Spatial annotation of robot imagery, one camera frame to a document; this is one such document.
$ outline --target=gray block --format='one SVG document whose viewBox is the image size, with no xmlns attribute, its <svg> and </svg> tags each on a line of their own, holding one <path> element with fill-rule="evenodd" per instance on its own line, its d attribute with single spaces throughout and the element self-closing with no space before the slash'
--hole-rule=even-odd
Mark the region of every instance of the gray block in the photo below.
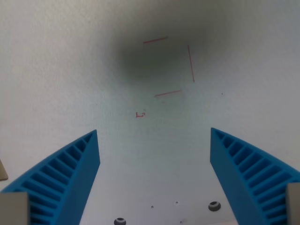
<svg viewBox="0 0 300 225">
<path fill-rule="evenodd" d="M 285 191 L 285 205 L 288 225 L 300 224 L 300 183 L 289 183 Z"/>
<path fill-rule="evenodd" d="M 29 209 L 26 192 L 0 193 L 1 225 L 29 225 Z"/>
</svg>

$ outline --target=screw hole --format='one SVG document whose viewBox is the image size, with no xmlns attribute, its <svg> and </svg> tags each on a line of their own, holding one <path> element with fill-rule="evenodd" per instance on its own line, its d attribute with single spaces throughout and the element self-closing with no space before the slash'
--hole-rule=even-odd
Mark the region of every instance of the screw hole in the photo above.
<svg viewBox="0 0 300 225">
<path fill-rule="evenodd" d="M 220 210 L 220 208 L 221 208 L 221 204 L 219 202 L 211 202 L 208 205 L 208 209 L 212 212 L 216 212 L 216 211 Z"/>
<path fill-rule="evenodd" d="M 114 225 L 126 225 L 126 220 L 124 218 L 116 218 L 113 222 Z"/>
</svg>

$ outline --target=ribbed blue plastic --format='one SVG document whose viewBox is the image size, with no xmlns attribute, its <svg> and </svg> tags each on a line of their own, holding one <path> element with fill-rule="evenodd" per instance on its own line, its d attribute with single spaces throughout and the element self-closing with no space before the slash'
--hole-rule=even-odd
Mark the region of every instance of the ribbed blue plastic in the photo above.
<svg viewBox="0 0 300 225">
<path fill-rule="evenodd" d="M 300 181 L 300 172 L 214 128 L 210 162 L 239 225 L 287 224 L 285 188 Z"/>
<path fill-rule="evenodd" d="M 94 130 L 53 153 L 2 192 L 27 192 L 31 225 L 78 225 L 100 165 Z"/>
</svg>

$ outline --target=beige object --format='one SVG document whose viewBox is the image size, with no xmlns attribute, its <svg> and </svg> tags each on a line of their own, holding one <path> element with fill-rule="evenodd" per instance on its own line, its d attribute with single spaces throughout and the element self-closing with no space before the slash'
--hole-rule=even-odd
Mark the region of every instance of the beige object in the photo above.
<svg viewBox="0 0 300 225">
<path fill-rule="evenodd" d="M 29 212 L 26 192 L 0 193 L 1 225 L 29 225 Z"/>
<path fill-rule="evenodd" d="M 0 181 L 7 180 L 7 179 L 8 179 L 8 174 L 6 173 L 4 166 L 0 160 Z"/>
<path fill-rule="evenodd" d="M 286 186 L 285 205 L 288 225 L 300 224 L 300 183 L 289 183 Z"/>
</svg>

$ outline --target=white wall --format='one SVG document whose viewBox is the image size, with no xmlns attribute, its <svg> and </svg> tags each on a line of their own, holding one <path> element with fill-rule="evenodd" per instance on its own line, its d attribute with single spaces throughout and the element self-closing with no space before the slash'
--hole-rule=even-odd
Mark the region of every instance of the white wall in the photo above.
<svg viewBox="0 0 300 225">
<path fill-rule="evenodd" d="M 209 163 L 210 128 L 300 169 L 299 10 L 293 0 L 0 0 L 0 189 L 96 128 L 101 166 L 82 224 L 234 220 Z"/>
</svg>

